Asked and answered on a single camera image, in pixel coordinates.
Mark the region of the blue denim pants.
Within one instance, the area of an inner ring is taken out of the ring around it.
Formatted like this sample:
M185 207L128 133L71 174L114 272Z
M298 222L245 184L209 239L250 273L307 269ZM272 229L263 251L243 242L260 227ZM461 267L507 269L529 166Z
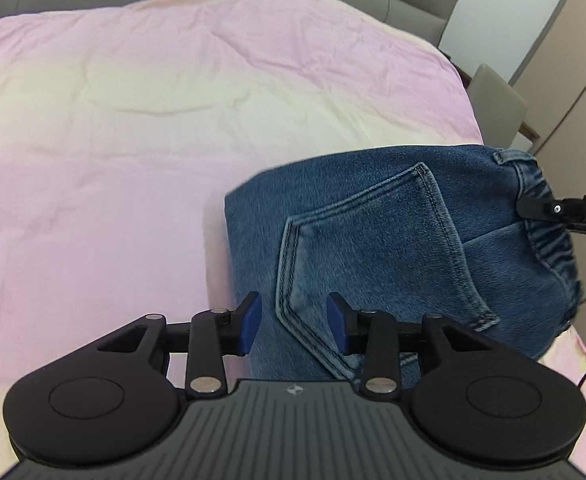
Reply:
M525 220L548 198L531 154L482 145L395 146L267 170L225 200L233 284L258 292L259 379L356 378L327 321L336 292L401 322L439 313L538 359L581 300L570 234Z

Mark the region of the beige chair beside bed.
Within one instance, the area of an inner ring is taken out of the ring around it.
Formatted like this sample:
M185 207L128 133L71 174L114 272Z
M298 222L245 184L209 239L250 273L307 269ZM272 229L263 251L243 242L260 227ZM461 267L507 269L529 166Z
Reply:
M482 64L466 92L485 145L532 151L534 141L523 133L527 103L497 72Z

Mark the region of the beige wardrobe cabinet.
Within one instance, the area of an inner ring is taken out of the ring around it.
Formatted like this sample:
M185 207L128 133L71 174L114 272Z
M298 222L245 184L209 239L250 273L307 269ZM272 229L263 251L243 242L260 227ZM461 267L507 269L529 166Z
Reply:
M515 90L528 103L532 152L555 195L586 195L586 0L564 0Z

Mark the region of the pink floral bed cover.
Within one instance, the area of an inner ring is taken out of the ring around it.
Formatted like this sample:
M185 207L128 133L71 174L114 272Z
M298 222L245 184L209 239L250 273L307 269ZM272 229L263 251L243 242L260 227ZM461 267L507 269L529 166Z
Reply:
M482 145L428 42L318 0L0 20L0 479L585 479L586 352L427 313L351 380L163 350L235 310L226 197L264 171Z

